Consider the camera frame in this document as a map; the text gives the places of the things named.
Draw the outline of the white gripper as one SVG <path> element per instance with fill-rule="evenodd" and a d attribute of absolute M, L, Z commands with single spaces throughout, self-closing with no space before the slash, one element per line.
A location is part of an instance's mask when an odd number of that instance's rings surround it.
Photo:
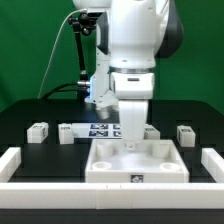
<path fill-rule="evenodd" d="M 153 98 L 154 83 L 153 73 L 112 73 L 111 88 L 118 99 L 121 135 L 126 144 L 136 144 L 144 138 L 148 101 Z"/>

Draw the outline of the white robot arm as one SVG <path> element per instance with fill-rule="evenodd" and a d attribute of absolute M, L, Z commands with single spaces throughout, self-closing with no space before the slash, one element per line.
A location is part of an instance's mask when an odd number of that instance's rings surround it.
<path fill-rule="evenodd" d="M 155 60 L 170 57 L 183 40 L 175 0 L 72 1 L 96 26 L 97 68 L 86 101 L 103 113 L 118 108 L 121 138 L 132 148 L 144 138 Z"/>

